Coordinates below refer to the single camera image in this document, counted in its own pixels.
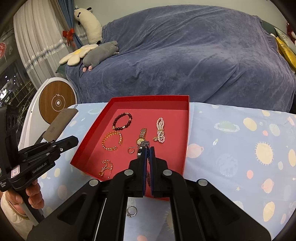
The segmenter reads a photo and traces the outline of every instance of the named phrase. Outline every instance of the watch face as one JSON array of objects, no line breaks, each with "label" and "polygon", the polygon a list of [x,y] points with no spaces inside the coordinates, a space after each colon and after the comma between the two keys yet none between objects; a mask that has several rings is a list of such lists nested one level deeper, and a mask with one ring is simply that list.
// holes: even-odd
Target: watch face
[{"label": "watch face", "polygon": [[137,144],[140,145],[142,141],[144,141],[143,138],[139,138],[139,139],[137,139]]}]

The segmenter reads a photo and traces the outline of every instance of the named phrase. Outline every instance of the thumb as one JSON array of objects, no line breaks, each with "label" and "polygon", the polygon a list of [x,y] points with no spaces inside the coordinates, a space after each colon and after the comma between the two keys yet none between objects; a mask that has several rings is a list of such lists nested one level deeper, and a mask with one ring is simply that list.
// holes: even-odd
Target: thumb
[{"label": "thumb", "polygon": [[13,189],[10,189],[6,192],[6,198],[11,202],[12,205],[23,203],[22,197]]}]

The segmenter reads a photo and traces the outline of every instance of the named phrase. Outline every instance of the wall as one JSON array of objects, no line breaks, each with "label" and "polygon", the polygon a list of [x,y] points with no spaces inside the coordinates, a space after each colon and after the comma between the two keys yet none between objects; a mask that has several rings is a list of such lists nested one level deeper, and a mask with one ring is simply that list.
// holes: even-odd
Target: wall
[{"label": "wall", "polygon": [[78,7],[92,7],[93,14],[102,25],[143,9],[175,4],[228,7],[257,15],[284,32],[287,29],[286,19],[270,0],[74,0],[74,5]]}]

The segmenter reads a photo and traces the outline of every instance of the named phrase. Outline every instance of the red tray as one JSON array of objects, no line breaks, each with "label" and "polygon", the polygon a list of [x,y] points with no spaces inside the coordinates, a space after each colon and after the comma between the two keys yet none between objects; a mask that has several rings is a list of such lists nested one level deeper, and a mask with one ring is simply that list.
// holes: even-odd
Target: red tray
[{"label": "red tray", "polygon": [[[109,137],[105,143],[108,148],[117,146],[114,151],[107,151],[102,146],[102,139],[111,131],[114,119],[123,112],[133,116],[131,125],[120,131],[122,145],[118,145],[119,135]],[[165,142],[154,142],[157,136],[156,121],[162,117],[165,126]],[[124,126],[128,116],[117,121],[116,126]],[[102,110],[76,151],[71,164],[81,171],[101,180],[108,180],[109,170],[99,176],[102,161],[113,163],[110,178],[118,172],[128,169],[131,160],[136,158],[136,151],[128,153],[128,148],[136,146],[136,140],[142,128],[147,128],[146,140],[155,147],[155,155],[168,163],[169,169],[183,174],[189,125],[189,96],[131,96],[116,97]]]}]

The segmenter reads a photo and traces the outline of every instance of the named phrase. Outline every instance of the finger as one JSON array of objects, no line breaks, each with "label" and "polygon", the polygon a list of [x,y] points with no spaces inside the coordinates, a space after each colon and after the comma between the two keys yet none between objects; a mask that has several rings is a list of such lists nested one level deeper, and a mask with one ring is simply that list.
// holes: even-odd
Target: finger
[{"label": "finger", "polygon": [[26,193],[29,197],[32,197],[40,192],[40,185],[30,185],[26,188]]},{"label": "finger", "polygon": [[35,208],[35,209],[44,208],[44,200],[42,199],[40,203],[37,203],[35,205],[32,205],[32,207]]},{"label": "finger", "polygon": [[34,196],[32,196],[32,197],[29,197],[29,203],[31,205],[36,205],[36,204],[40,203],[41,200],[42,200],[42,194],[41,194],[41,192],[38,193],[38,194],[36,194],[36,195],[34,195]]},{"label": "finger", "polygon": [[10,189],[6,192],[6,197],[12,205],[21,204],[23,202],[22,197],[13,189]]}]

